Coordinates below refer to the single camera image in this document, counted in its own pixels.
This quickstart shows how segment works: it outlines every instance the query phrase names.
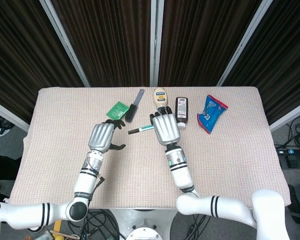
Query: chip bag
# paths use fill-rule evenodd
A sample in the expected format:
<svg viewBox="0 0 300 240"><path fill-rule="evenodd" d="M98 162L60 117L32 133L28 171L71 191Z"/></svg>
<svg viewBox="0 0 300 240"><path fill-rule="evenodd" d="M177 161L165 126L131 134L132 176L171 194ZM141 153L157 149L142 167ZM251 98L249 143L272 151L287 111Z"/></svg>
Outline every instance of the chip bag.
<svg viewBox="0 0 300 240"><path fill-rule="evenodd" d="M228 106L211 95L206 96L205 106L202 113L196 115L198 123L210 134L219 116L228 109Z"/></svg>

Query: black bottle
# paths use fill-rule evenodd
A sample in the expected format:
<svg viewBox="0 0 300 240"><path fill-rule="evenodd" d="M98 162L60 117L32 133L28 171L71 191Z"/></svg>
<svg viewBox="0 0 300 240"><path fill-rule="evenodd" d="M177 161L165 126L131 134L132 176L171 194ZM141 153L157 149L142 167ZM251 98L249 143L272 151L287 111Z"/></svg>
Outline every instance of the black bottle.
<svg viewBox="0 0 300 240"><path fill-rule="evenodd" d="M179 129L185 129L188 122L188 98L175 98L175 119Z"/></svg>

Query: bottle label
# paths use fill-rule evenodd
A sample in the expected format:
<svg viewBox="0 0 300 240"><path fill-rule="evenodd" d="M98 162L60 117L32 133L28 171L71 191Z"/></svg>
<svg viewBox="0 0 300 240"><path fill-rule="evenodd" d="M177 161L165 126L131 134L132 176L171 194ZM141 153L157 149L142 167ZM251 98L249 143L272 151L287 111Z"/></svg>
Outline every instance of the bottle label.
<svg viewBox="0 0 300 240"><path fill-rule="evenodd" d="M178 98L178 108L177 108L177 117L178 118L187 118L187 99Z"/></svg>
<svg viewBox="0 0 300 240"><path fill-rule="evenodd" d="M164 102L166 100L166 93L164 91L158 91L155 95L158 102Z"/></svg>

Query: white label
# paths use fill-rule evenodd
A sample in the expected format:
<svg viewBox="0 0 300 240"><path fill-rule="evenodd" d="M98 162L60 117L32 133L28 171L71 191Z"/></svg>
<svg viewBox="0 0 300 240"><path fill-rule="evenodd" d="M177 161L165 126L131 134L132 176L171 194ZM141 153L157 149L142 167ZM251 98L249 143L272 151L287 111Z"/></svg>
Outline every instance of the white label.
<svg viewBox="0 0 300 240"><path fill-rule="evenodd" d="M177 118L187 118L187 99L178 98Z"/></svg>

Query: white frame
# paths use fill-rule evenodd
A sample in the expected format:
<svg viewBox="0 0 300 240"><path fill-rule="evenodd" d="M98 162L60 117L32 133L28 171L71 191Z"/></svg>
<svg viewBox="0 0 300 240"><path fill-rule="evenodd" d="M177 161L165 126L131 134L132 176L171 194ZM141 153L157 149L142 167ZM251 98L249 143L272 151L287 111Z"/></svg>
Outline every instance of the white frame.
<svg viewBox="0 0 300 240"><path fill-rule="evenodd" d="M28 132L29 124L23 121L20 117L0 105L0 116L8 120L9 122L13 123L17 127L21 128L22 130Z"/></svg>
<svg viewBox="0 0 300 240"><path fill-rule="evenodd" d="M251 36L255 32L257 26L261 22L262 18L264 17L265 13L267 12L268 8L270 7L273 0L262 0L260 6L256 10L248 28L246 29L238 47L236 48L231 60L229 61L228 65L226 66L222 76L220 77L218 83L216 84L217 87L223 85L224 81L228 77L229 73L231 72L232 68L236 64L238 58L240 57L241 53L245 49L247 43L249 42Z"/></svg>
<svg viewBox="0 0 300 240"><path fill-rule="evenodd" d="M274 132L278 128L282 127L283 125L287 124L291 120L295 119L296 117L300 116L300 105L281 117L279 120L272 123L269 128L271 132Z"/></svg>
<svg viewBox="0 0 300 240"><path fill-rule="evenodd" d="M151 0L150 87L158 86L165 0Z"/></svg>
<svg viewBox="0 0 300 240"><path fill-rule="evenodd" d="M70 40L68 38L68 35L58 17L58 14L53 6L53 4L51 3L50 0L40 0L40 3L46 13L46 15L48 16L56 34L58 35L64 50L66 51L70 61L72 62L76 72L78 73L83 85L85 87L90 87L88 78L85 74L85 71L83 70L83 68L81 67L81 64L79 62L79 59L75 53L74 48L72 47Z"/></svg>

